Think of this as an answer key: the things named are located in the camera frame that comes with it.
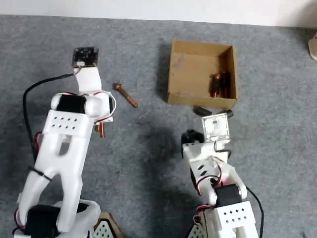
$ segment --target gray carpet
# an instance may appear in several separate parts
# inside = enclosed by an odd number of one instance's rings
[[[97,46],[104,89],[122,82],[139,103],[117,93],[106,138],[93,133],[83,171],[82,198],[111,212],[127,238],[182,238],[200,198],[180,155],[180,135],[202,130],[191,107],[168,105],[173,39],[233,44],[240,98],[229,126],[231,164],[260,198],[264,237],[317,234],[317,62],[307,50],[314,30],[175,21],[0,17],[0,232],[8,237],[31,150],[22,94],[32,83],[71,72],[72,49]],[[29,96],[33,131],[43,128],[52,96],[77,91],[74,78]],[[41,202],[62,198],[59,180]],[[260,211],[252,202],[257,226]]]

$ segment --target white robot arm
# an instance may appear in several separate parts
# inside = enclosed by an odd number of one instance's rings
[[[26,236],[49,232],[50,237],[84,237],[100,215],[97,203],[80,200],[81,174],[93,126],[113,121],[112,103],[116,104],[112,94],[101,88],[97,59],[93,58],[97,55],[96,48],[75,49],[73,66],[79,94],[58,93],[52,99],[41,147],[18,201],[18,217]],[[41,193],[57,174],[61,177],[63,201],[55,206],[38,205]],[[45,219],[44,223],[53,219],[52,227],[39,234],[40,224],[35,223]]]
[[[204,134],[182,135],[183,158],[190,167],[197,193],[207,205],[197,209],[187,237],[258,238],[255,218],[244,185],[227,163],[231,151],[227,113],[202,118]]]

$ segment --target cardboard box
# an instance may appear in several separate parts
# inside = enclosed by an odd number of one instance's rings
[[[212,76],[230,72],[229,98],[213,98]],[[170,104],[231,109],[238,99],[235,50],[231,45],[173,41],[169,67],[168,100]]]

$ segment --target red wire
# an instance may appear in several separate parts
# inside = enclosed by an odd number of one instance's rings
[[[76,93],[71,93],[71,92],[67,92],[67,91],[65,91],[65,92],[60,92],[60,93],[63,93],[63,94],[68,94],[68,95],[77,95]]]
[[[14,233],[15,233],[17,230],[19,230],[19,227],[16,227],[16,228],[14,228],[14,229],[12,230],[12,235],[14,235]]]
[[[219,176],[216,176],[216,175],[206,175],[204,177],[202,177],[201,179],[198,180],[198,182],[196,183],[196,187],[197,187],[197,193],[199,196],[201,196],[202,194],[200,193],[200,190],[199,190],[199,183],[202,182],[203,180],[207,179],[207,178],[217,178],[217,181],[215,184],[212,184],[212,186],[215,186],[215,185],[218,185],[221,183],[221,177],[222,177],[222,170],[221,170],[221,167],[219,165],[218,162],[217,163],[217,166],[218,166],[218,169],[219,169],[219,172],[220,172],[220,175]]]
[[[21,231],[24,231],[24,226],[20,225],[20,224],[18,223],[18,220],[17,220],[18,211],[19,211],[19,209],[17,208],[17,209],[15,210],[15,212],[14,212],[14,215],[13,215],[14,222],[15,222],[15,224],[16,224],[16,228],[18,228],[18,229],[21,230]]]
[[[34,137],[34,142],[35,142],[35,144],[36,144],[36,152],[37,152],[37,154],[39,153],[39,150],[40,150],[39,137],[40,137],[41,134],[42,134],[41,131],[40,131],[40,132],[37,132],[37,133],[35,134],[35,137]]]

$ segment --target white wall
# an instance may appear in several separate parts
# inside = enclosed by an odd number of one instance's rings
[[[0,14],[317,28],[317,0],[0,0]]]

